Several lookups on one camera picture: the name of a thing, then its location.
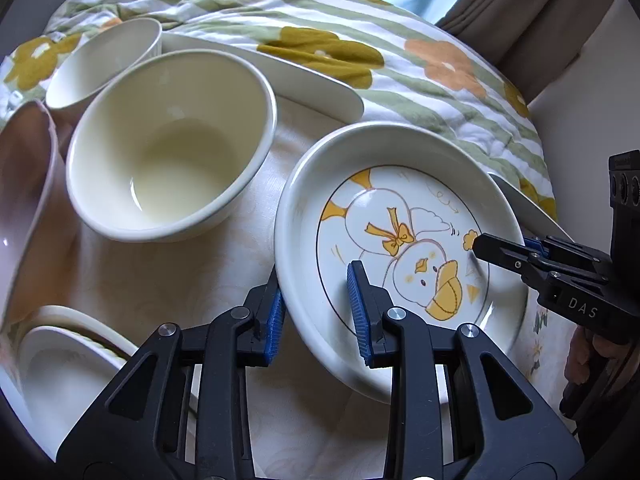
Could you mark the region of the duck pattern plate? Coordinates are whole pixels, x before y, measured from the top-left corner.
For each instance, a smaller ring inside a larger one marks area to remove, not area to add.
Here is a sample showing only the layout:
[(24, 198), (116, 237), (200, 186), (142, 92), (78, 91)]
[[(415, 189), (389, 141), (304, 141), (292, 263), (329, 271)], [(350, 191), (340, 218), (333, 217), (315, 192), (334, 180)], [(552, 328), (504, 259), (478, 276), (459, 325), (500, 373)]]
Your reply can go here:
[(396, 122), (360, 122), (314, 142), (285, 183), (274, 227), (283, 298), (303, 342), (344, 385), (390, 400), (389, 370), (372, 370), (358, 350), (347, 291), (349, 263), (425, 322), (475, 323), (510, 351), (527, 290), (477, 259), (489, 233), (523, 238), (498, 185), (457, 145)]

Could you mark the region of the floral striped duvet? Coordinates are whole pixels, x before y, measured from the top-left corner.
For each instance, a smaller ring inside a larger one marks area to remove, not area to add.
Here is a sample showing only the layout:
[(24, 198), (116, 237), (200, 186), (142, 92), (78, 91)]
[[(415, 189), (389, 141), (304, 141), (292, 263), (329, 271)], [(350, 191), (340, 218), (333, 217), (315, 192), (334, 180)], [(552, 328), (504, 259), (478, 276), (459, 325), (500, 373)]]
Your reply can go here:
[(269, 54), (351, 86), (364, 118), (408, 122), (457, 143), (547, 214), (556, 203), (521, 92), (470, 47), (381, 0), (65, 0), (1, 59), (1, 114), (43, 98), (82, 44), (133, 18)]

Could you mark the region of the pink square dish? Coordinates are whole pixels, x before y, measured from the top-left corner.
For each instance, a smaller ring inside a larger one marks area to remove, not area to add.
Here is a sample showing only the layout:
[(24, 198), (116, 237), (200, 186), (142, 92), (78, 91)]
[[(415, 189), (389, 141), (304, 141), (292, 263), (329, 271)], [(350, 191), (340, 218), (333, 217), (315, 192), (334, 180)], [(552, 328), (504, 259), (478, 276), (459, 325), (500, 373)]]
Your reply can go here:
[(53, 284), (75, 237), (58, 133), (38, 101), (1, 131), (1, 314), (26, 310)]

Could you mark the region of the right brown curtain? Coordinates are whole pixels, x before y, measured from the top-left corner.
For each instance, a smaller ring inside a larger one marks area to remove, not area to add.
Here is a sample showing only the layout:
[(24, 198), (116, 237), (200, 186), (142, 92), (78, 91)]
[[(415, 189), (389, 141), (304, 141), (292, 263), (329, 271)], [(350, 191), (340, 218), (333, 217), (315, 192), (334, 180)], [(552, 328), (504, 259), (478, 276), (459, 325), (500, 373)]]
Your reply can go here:
[(437, 26), (530, 103), (572, 64), (614, 0), (457, 0)]

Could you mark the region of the cream round bowl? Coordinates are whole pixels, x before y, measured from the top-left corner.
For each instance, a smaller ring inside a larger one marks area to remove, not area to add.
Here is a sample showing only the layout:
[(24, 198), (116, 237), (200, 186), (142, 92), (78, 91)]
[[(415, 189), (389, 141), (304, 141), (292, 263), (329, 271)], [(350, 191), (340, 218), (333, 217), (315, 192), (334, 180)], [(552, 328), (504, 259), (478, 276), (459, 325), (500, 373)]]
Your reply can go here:
[(198, 236), (239, 203), (277, 118), (267, 78), (236, 55), (152, 58), (111, 82), (78, 122), (66, 162), (76, 214), (118, 242)]

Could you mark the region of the floral white tablecloth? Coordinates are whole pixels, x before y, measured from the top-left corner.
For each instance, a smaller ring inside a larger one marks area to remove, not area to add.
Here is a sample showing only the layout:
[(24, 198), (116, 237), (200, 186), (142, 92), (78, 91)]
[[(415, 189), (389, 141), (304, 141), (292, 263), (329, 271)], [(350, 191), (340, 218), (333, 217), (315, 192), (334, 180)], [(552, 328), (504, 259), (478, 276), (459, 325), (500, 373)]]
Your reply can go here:
[[(64, 478), (55, 459), (47, 456), (28, 429), (29, 412), (18, 374), (14, 325), (33, 310), (55, 304), (96, 318), (139, 349), (164, 323), (175, 323), (186, 330), (208, 324), (222, 312), (239, 307), (248, 292), (266, 284), (271, 274), (278, 280), (274, 227), (285, 183), (311, 145), (332, 132), (308, 143), (278, 133), (266, 162), (231, 214), (211, 229), (185, 240), (110, 240), (86, 226), (70, 200), (75, 237), (53, 284), (28, 309), (1, 315), (1, 393), (10, 410), (8, 423), (32, 459), (46, 465), (48, 477)], [(70, 199), (67, 185), (66, 193)], [(279, 288), (285, 317), (278, 353), (269, 366), (245, 371), (250, 445), (265, 445), (272, 457), (306, 452), (308, 426), (299, 425), (291, 432), (290, 443), (283, 444), (278, 427), (282, 418), (294, 416), (298, 389), (288, 376), (280, 376), (277, 387), (265, 392), (256, 387), (256, 379), (288, 361), (302, 385), (311, 385), (311, 369), (299, 359), (300, 350), (282, 341), (286, 332), (296, 327), (280, 284)]]

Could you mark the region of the white ribbed bowl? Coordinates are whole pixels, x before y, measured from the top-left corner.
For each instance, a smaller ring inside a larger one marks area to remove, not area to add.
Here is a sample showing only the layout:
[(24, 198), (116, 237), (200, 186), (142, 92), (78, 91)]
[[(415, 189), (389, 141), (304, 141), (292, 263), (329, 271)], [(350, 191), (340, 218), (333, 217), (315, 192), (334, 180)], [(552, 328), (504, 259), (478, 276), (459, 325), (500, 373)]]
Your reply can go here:
[(113, 79), (160, 55), (162, 33), (162, 25), (152, 18), (136, 18), (100, 32), (56, 70), (44, 99), (46, 107), (55, 118), (76, 125)]

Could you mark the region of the plain white plate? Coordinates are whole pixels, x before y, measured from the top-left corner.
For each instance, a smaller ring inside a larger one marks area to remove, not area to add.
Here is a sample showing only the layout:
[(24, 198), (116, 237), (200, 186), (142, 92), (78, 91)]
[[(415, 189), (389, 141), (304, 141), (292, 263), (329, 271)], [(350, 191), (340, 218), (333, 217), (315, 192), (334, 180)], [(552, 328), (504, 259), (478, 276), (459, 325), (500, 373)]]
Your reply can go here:
[(60, 445), (126, 360), (67, 328), (30, 330), (17, 350), (29, 432), (47, 456)]

